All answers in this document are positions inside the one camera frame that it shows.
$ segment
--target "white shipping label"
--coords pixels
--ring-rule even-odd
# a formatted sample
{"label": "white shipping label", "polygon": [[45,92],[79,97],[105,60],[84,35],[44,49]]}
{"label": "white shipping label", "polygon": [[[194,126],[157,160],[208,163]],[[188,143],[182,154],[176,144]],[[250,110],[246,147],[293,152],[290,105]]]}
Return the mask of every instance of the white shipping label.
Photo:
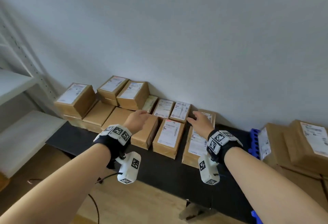
{"label": "white shipping label", "polygon": [[166,120],[161,131],[161,134],[158,138],[158,143],[175,147],[176,139],[179,134],[180,123],[172,120]]}
{"label": "white shipping label", "polygon": [[146,102],[145,102],[145,105],[143,106],[142,110],[146,110],[147,113],[150,114],[150,111],[152,110],[153,106],[154,106],[154,103],[156,102],[158,97],[156,96],[148,96]]}
{"label": "white shipping label", "polygon": [[160,99],[155,109],[154,115],[162,118],[168,118],[170,115],[173,101]]}
{"label": "white shipping label", "polygon": [[177,101],[172,111],[171,117],[179,120],[185,120],[189,107],[189,103]]}
{"label": "white shipping label", "polygon": [[301,122],[303,133],[313,149],[318,155],[328,157],[328,136],[324,127],[318,127]]}
{"label": "white shipping label", "polygon": [[195,132],[195,130],[193,130],[188,152],[195,154],[197,156],[202,156],[204,154],[207,154],[206,147],[207,147],[207,140],[199,136]]}
{"label": "white shipping label", "polygon": [[143,84],[143,82],[131,82],[120,98],[134,99]]}
{"label": "white shipping label", "polygon": [[57,102],[62,102],[66,104],[72,104],[75,99],[80,95],[80,93],[85,89],[87,85],[74,83],[72,86],[66,90],[65,93],[62,94],[61,97],[57,100]]}
{"label": "white shipping label", "polygon": [[205,114],[207,116],[207,118],[210,120],[210,122],[212,123],[212,115],[211,114],[204,113],[204,112],[202,112],[202,114]]}
{"label": "white shipping label", "polygon": [[271,153],[271,147],[266,128],[264,128],[258,135],[258,146],[260,149],[261,160],[263,160],[267,155]]}
{"label": "white shipping label", "polygon": [[100,89],[113,92],[124,80],[125,78],[114,76],[108,82],[106,82]]}

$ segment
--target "person's right hand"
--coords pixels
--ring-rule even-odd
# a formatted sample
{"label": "person's right hand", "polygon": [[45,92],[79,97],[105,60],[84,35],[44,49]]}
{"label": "person's right hand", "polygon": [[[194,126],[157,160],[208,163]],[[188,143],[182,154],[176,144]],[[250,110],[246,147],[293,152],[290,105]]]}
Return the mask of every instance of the person's right hand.
{"label": "person's right hand", "polygon": [[208,135],[211,133],[211,131],[214,130],[213,124],[210,122],[207,116],[201,112],[193,111],[193,114],[196,116],[196,120],[188,117],[187,121],[192,124],[196,133],[207,140]]}

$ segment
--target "hand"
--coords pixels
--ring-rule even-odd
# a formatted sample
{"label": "hand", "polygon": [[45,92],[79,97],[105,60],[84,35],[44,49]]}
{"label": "hand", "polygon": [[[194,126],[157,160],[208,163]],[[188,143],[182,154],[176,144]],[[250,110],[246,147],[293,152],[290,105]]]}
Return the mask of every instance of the hand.
{"label": "hand", "polygon": [[146,110],[137,110],[129,115],[123,126],[129,129],[132,135],[136,134],[138,131],[142,130],[149,116],[150,114],[148,114]]}
{"label": "hand", "polygon": [[213,124],[210,122],[207,116],[201,112],[193,111],[193,114],[196,116],[196,120],[188,117],[187,121],[192,124],[196,133],[207,140],[210,132],[214,130]]}

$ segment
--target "gray wall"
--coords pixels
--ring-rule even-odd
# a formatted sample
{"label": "gray wall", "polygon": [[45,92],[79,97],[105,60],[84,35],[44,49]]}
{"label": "gray wall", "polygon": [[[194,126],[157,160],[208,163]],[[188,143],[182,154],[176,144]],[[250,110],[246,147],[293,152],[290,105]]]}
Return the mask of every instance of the gray wall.
{"label": "gray wall", "polygon": [[328,126],[327,0],[2,0],[59,93],[111,75],[248,130]]}

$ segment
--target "person's left hand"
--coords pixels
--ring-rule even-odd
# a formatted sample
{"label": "person's left hand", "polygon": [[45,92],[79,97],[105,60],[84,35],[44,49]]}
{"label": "person's left hand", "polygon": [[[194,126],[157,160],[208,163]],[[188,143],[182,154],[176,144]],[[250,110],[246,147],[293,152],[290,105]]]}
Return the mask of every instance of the person's left hand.
{"label": "person's left hand", "polygon": [[136,134],[138,131],[142,130],[149,116],[150,114],[148,114],[146,110],[137,110],[129,115],[123,126],[129,129],[132,135]]}

